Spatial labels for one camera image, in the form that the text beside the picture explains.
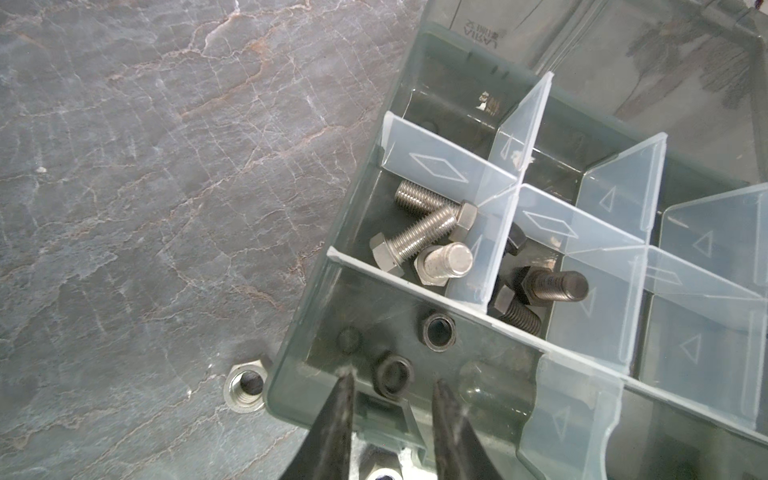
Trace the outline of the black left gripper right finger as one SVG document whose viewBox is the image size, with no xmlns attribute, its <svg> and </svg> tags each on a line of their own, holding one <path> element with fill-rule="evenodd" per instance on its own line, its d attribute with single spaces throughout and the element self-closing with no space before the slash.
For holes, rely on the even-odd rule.
<svg viewBox="0 0 768 480">
<path fill-rule="evenodd" d="M 432 424 L 437 478 L 501 479 L 447 382 L 435 382 Z"/>
</svg>

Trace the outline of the silver hex bolt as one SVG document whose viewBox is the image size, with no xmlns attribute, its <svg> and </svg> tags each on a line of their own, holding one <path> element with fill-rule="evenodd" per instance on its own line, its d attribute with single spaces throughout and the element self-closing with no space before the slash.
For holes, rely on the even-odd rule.
<svg viewBox="0 0 768 480">
<path fill-rule="evenodd" d="M 370 248 L 377 266 L 397 277 L 404 275 L 401 265 L 436 241 L 447 237 L 452 242 L 463 242 L 478 215 L 478 207 L 470 202 L 445 204 L 387 239 L 378 233 L 370 240 Z"/>
</svg>

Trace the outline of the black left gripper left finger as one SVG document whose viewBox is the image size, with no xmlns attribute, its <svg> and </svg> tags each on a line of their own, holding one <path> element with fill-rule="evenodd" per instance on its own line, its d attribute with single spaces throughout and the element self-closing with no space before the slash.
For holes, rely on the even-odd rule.
<svg viewBox="0 0 768 480">
<path fill-rule="evenodd" d="M 353 433 L 355 378 L 342 375 L 281 479 L 348 479 Z"/>
</svg>

